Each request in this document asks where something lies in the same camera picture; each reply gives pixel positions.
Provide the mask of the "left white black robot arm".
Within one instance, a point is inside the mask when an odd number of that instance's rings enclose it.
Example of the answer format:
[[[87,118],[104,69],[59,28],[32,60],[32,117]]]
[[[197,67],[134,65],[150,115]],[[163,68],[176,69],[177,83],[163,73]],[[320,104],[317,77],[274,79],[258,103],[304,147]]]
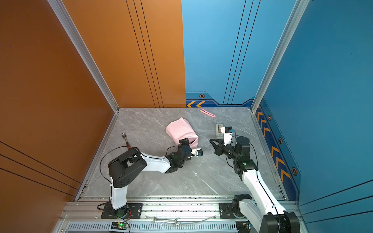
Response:
[[[192,149],[187,138],[179,141],[177,151],[165,156],[152,156],[142,153],[137,147],[128,150],[108,163],[108,181],[111,184],[110,208],[115,214],[126,214],[128,207],[127,191],[129,184],[142,172],[174,173],[192,157],[203,155],[200,148]]]

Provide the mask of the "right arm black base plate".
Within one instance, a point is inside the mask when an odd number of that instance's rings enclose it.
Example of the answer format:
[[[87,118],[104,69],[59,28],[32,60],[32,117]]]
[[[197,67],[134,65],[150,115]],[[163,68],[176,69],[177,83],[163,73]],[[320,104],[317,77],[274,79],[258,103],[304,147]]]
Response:
[[[221,219],[237,218],[232,203],[219,203],[219,214]]]

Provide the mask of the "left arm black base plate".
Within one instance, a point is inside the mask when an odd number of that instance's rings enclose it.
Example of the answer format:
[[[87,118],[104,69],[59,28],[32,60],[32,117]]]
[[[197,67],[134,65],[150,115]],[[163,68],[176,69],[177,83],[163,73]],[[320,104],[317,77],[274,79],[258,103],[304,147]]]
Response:
[[[102,219],[140,219],[142,208],[142,203],[128,203],[117,210],[112,207],[110,202],[102,203],[97,206],[97,209],[102,212]]]

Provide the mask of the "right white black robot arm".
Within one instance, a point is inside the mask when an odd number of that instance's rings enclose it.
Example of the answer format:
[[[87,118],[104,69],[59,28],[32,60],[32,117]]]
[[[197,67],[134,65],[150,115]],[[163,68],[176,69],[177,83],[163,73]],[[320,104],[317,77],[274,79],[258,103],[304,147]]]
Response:
[[[233,212],[249,220],[258,233],[299,233],[301,224],[294,212],[287,211],[274,197],[250,156],[251,142],[244,136],[235,145],[222,139],[210,139],[214,153],[233,160],[233,169],[249,188],[249,194],[234,196]]]

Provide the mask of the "pink wrapping paper sheet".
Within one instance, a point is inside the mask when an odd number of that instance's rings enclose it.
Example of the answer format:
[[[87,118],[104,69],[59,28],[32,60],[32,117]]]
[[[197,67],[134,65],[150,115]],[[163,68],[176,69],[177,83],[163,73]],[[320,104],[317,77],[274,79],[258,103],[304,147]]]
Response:
[[[171,122],[166,127],[166,133],[177,145],[179,140],[188,138],[190,147],[192,149],[198,148],[199,137],[184,118]]]

